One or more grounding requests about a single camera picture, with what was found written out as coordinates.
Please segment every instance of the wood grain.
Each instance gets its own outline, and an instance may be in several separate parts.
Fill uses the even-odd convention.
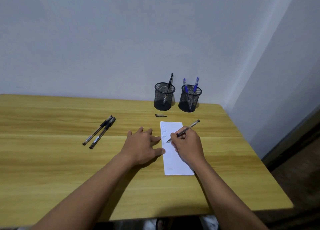
[[[194,130],[206,159],[250,209],[293,206],[220,105],[185,113],[176,103],[168,117],[158,112],[151,101],[0,95],[0,226],[34,224],[116,155],[128,130],[153,128],[157,136],[160,121],[200,119]],[[109,115],[116,122],[97,146],[83,146]],[[126,175],[100,220],[207,213],[197,178],[165,176],[161,156]]]

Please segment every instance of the pencil holder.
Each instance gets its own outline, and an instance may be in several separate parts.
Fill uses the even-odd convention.
[[[188,92],[185,91],[185,87],[182,86],[181,97],[179,102],[179,108],[184,112],[194,112],[198,103],[198,99],[200,94],[202,94],[202,90],[197,87],[195,92],[193,92],[194,85],[187,84]]]
[[[157,83],[154,94],[154,104],[153,106],[157,110],[169,110],[171,108],[172,97],[176,88],[167,82],[159,82]]]

